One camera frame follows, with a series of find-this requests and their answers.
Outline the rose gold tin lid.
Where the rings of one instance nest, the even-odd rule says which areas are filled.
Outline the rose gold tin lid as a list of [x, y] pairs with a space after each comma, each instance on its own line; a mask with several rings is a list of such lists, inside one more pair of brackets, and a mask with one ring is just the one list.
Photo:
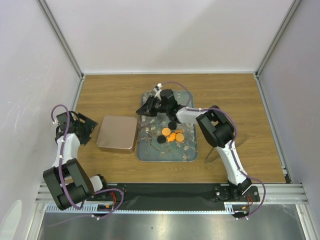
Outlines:
[[106, 115], [96, 144], [102, 151], [130, 154], [135, 150], [138, 121], [132, 116]]

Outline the rose gold cookie tin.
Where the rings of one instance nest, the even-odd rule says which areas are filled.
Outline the rose gold cookie tin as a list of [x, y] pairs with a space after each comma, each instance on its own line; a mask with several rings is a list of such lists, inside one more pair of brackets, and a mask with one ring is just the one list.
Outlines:
[[103, 152], [132, 154], [137, 142], [137, 124], [103, 125], [98, 133], [96, 145]]

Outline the steel serving tongs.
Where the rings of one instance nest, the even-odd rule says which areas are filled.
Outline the steel serving tongs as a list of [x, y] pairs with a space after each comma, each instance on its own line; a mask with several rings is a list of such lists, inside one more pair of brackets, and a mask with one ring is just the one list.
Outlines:
[[[240, 140], [236, 140], [235, 141], [235, 147], [238, 148], [240, 147], [241, 145], [243, 145], [246, 141], [248, 140], [247, 137], [243, 137], [241, 138]], [[209, 154], [207, 155], [207, 157], [205, 158], [204, 160], [204, 163], [205, 164], [210, 164], [212, 162], [214, 162], [215, 160], [219, 159], [220, 158], [220, 155], [217, 151], [216, 148], [212, 148], [209, 152]]]

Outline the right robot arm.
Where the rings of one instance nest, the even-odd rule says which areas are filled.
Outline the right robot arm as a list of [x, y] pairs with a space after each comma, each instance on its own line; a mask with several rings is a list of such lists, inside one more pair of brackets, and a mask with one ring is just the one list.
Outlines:
[[156, 117], [159, 113], [164, 113], [172, 122], [198, 125], [207, 143], [217, 150], [222, 159], [231, 197], [236, 201], [242, 201], [248, 196], [252, 181], [247, 176], [236, 151], [236, 124], [218, 106], [192, 108], [181, 105], [171, 89], [164, 89], [149, 96], [136, 113], [147, 117]]

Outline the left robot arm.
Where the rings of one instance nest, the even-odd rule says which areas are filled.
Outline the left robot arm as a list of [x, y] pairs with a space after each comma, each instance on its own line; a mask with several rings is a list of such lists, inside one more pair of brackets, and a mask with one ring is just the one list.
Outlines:
[[48, 190], [60, 210], [83, 203], [95, 196], [109, 197], [110, 188], [101, 174], [88, 177], [78, 161], [78, 149], [91, 140], [99, 124], [81, 113], [70, 111], [56, 116], [57, 155], [51, 168], [42, 174]]

